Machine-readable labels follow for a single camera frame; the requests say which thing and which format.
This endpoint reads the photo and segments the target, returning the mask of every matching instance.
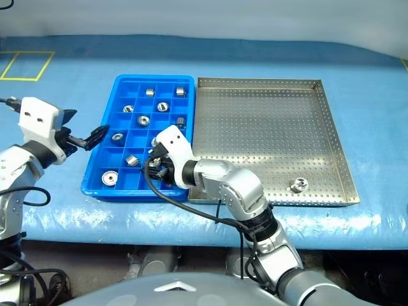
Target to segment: white wall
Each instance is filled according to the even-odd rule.
[[[169,34],[332,41],[408,58],[408,0],[15,0],[1,36]],[[5,6],[10,0],[0,0]]]

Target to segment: blue plastic tray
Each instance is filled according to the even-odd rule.
[[[185,97],[175,94],[176,87],[184,87]],[[146,89],[155,90],[153,98],[146,96]],[[157,104],[166,102],[170,109],[158,112]],[[181,132],[191,143],[193,140],[195,89],[191,76],[166,75],[120,75],[116,78],[109,102],[103,115],[102,124],[110,129],[102,143],[95,148],[88,162],[82,192],[86,195],[109,201],[149,201],[159,198],[150,190],[140,168],[152,148],[152,139],[168,126],[175,124],[178,117],[186,119],[186,128]],[[123,112],[126,105],[133,105],[133,113]],[[141,126],[137,118],[148,116],[148,126]],[[112,136],[122,133],[126,137],[124,145],[112,142]],[[130,154],[140,163],[129,167],[125,161]],[[114,186],[102,183],[104,172],[113,170],[118,173]],[[165,195],[176,200],[185,200],[187,190],[153,180],[154,185]]]

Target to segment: plastic sheet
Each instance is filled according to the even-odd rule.
[[[407,11],[406,0],[16,1],[0,12],[0,35],[330,41],[408,58]]]
[[[408,71],[399,59],[329,43],[158,36],[7,38],[2,46],[3,50],[55,51],[38,82],[0,81],[0,94],[36,96],[76,108],[68,127],[81,137],[99,124],[113,81],[121,73],[320,78],[361,203],[345,208],[276,207],[276,218],[301,249],[408,248],[408,190],[401,187],[408,173]],[[23,73],[30,61],[14,64],[14,71]],[[3,148],[22,142],[17,114],[1,106],[0,122],[7,130],[0,133]],[[89,153],[78,151],[63,165],[46,169],[38,185],[51,192],[52,202],[42,208],[25,207],[28,238],[239,245],[234,229],[167,203],[109,203],[84,196],[80,184],[88,158]],[[215,213],[214,205],[195,207]],[[228,215],[225,207],[221,215]]]

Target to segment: table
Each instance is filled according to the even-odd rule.
[[[6,38],[4,51],[55,52],[37,82],[0,80],[0,96],[36,96],[78,113],[86,137],[123,73],[321,79],[361,203],[345,208],[275,207],[300,249],[408,248],[408,68],[400,59],[334,43],[201,40],[170,36]],[[52,53],[19,54],[5,77],[32,78]],[[0,54],[0,71],[14,53]],[[0,106],[1,148],[22,143],[18,115]],[[106,244],[238,246],[238,233],[167,203],[109,203],[84,196],[89,158],[78,151],[38,182],[52,194],[25,207],[33,240]],[[30,200],[37,195],[29,196]],[[215,213],[214,205],[194,205]],[[229,216],[221,207],[221,216]]]

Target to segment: floor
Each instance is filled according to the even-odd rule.
[[[132,278],[130,263],[141,261],[148,247],[110,244],[69,244],[60,242],[23,241],[26,260],[35,268],[60,268],[69,276],[74,297],[90,293]],[[178,250],[178,272],[226,273],[226,248],[183,247]],[[323,268],[321,251],[303,251],[308,268],[325,273],[344,287],[344,280],[334,271]],[[50,275],[44,275],[48,284]]]

